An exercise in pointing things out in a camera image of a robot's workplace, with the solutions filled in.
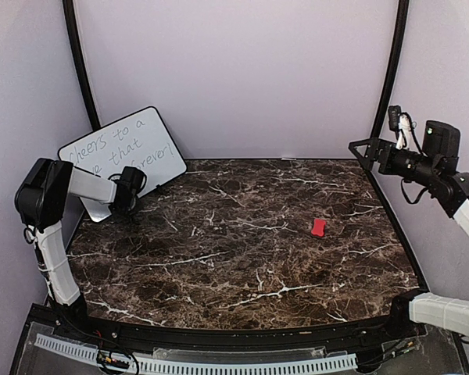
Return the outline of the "white whiteboard with black frame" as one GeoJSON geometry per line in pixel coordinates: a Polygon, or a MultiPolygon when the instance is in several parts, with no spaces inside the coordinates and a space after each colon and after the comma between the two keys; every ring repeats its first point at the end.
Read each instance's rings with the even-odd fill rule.
{"type": "Polygon", "coordinates": [[[147,176],[141,198],[184,174],[185,161],[158,110],[149,106],[61,147],[62,161],[102,178],[133,166],[147,176]]]}

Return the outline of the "red whiteboard eraser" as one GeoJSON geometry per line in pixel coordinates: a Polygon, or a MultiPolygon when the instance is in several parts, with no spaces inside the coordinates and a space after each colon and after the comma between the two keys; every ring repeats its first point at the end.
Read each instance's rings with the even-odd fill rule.
{"type": "Polygon", "coordinates": [[[311,234],[314,237],[323,238],[325,235],[325,231],[326,231],[326,224],[327,224],[326,220],[314,219],[313,227],[311,229],[311,234]]]}

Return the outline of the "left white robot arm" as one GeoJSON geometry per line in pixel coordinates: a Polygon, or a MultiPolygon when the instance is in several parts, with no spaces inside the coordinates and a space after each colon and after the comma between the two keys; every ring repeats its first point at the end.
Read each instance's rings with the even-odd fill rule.
{"type": "Polygon", "coordinates": [[[72,195],[106,206],[111,213],[130,213],[145,186],[141,170],[126,166],[104,179],[67,161],[40,158],[33,165],[15,196],[16,211],[25,225],[23,236],[34,246],[38,269],[48,296],[66,314],[63,326],[78,341],[95,333],[87,318],[87,304],[74,280],[63,243],[62,218],[72,195]]]}

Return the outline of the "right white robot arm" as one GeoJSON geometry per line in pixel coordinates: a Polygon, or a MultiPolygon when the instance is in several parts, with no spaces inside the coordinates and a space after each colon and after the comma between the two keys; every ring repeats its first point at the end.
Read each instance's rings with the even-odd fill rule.
{"type": "MultiPolygon", "coordinates": [[[[372,137],[353,141],[349,150],[365,170],[395,175],[422,186],[446,215],[469,237],[469,173],[457,171],[460,131],[439,121],[426,123],[423,145],[415,152],[372,137]]],[[[417,324],[428,324],[469,338],[469,301],[420,289],[394,297],[383,331],[391,339],[407,336],[417,324]]]]}

